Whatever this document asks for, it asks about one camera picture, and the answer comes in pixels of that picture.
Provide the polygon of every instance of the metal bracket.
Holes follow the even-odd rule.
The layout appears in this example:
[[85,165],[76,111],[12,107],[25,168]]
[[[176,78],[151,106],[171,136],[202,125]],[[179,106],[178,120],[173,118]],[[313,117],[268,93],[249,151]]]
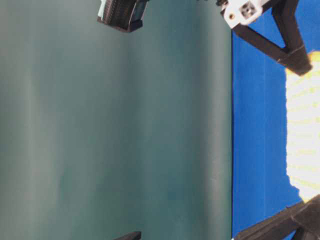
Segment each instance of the metal bracket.
[[292,240],[320,239],[320,195],[245,229],[234,240],[282,240],[294,231]]
[[134,232],[131,232],[127,235],[116,238],[115,240],[140,240],[140,239],[141,239],[141,232],[134,231]]
[[299,0],[270,0],[263,5],[263,12],[272,8],[273,18],[285,43],[284,48],[247,25],[238,24],[232,30],[240,38],[301,76],[309,72],[312,66],[295,17],[298,2]]

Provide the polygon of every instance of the black frame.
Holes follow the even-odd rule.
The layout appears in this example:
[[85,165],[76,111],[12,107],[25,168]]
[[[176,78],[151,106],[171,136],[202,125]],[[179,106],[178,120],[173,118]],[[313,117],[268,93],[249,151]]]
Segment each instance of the black frame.
[[272,8],[273,18],[285,43],[284,48],[274,44],[249,26],[238,24],[232,30],[277,63],[301,76],[309,72],[312,66],[295,17],[298,3],[299,0],[270,0],[263,6],[263,12]]

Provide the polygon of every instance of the black plastic part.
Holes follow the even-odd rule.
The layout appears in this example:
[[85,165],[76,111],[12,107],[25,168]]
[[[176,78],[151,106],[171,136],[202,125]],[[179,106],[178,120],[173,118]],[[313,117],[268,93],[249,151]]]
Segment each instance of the black plastic part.
[[318,238],[303,228],[299,228],[295,232],[292,240],[318,240]]
[[140,240],[140,239],[141,239],[141,232],[134,231],[134,232],[131,232],[127,235],[116,238],[115,240]]
[[[143,26],[141,17],[143,15],[146,2],[149,0],[107,0],[104,7],[103,18],[97,18],[97,21],[115,28],[121,32],[131,33]],[[144,8],[139,19],[134,18],[135,7],[144,3]]]
[[320,239],[320,195],[243,230],[234,240],[282,240],[294,231],[292,240]]
[[285,47],[281,48],[249,26],[238,24],[232,30],[240,38],[253,45],[279,64],[298,75],[312,69],[295,17],[299,0],[271,0],[263,11],[272,8],[272,15],[281,33]]

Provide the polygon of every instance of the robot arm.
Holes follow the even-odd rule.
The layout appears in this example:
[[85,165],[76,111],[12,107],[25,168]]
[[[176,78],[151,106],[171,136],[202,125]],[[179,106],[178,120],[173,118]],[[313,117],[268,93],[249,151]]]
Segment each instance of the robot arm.
[[[299,0],[218,0],[221,14],[240,38],[298,75],[312,69],[305,44],[295,17]],[[281,48],[254,31],[248,25],[268,9],[281,33],[285,47]]]

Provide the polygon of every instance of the yellow and white object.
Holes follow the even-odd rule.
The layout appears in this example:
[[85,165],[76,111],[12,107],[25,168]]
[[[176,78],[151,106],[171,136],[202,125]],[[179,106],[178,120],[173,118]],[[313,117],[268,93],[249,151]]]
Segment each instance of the yellow and white object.
[[286,172],[304,202],[320,194],[320,52],[309,59],[303,76],[286,69]]

